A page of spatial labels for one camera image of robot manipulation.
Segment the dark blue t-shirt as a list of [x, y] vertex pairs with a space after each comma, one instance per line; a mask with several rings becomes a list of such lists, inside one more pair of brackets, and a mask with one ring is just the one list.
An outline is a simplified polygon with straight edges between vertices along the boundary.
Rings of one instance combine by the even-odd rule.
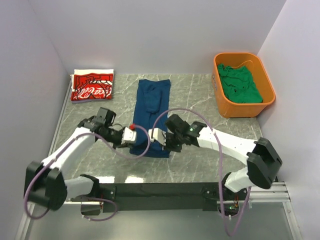
[[[151, 81], [140, 79], [136, 93], [136, 103], [133, 114], [133, 124], [139, 125], [147, 131], [152, 129], [160, 114], [169, 109], [171, 82], [169, 79]], [[165, 121], [168, 113], [163, 115], [156, 124], [156, 128], [167, 131]], [[148, 139], [141, 129], [137, 129], [136, 143], [129, 150], [132, 155], [141, 155], [148, 144]], [[169, 158], [170, 152], [163, 150], [158, 142], [150, 143], [150, 147], [144, 157]]]

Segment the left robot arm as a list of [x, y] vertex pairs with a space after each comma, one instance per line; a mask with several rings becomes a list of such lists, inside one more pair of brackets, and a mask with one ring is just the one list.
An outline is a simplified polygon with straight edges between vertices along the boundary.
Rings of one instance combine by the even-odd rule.
[[94, 201], [100, 196], [100, 181], [88, 174], [65, 180], [77, 158], [97, 140], [112, 143], [115, 149], [135, 139], [128, 127], [113, 128], [116, 113], [101, 107], [96, 115], [79, 122], [72, 135], [41, 162], [31, 162], [25, 174], [24, 202], [56, 211], [68, 199], [84, 196]]

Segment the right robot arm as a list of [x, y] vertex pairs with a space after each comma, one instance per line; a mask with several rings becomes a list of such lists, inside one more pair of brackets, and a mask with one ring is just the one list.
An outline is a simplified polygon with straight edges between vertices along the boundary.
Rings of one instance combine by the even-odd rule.
[[165, 126], [169, 133], [165, 135], [164, 147], [169, 151], [180, 152], [183, 145], [193, 145], [222, 152], [244, 164], [244, 168], [223, 177], [219, 193], [226, 200], [248, 187], [270, 189], [283, 164], [271, 142], [264, 137], [259, 140], [237, 137], [210, 129], [202, 122], [188, 124], [177, 114], [170, 116]]

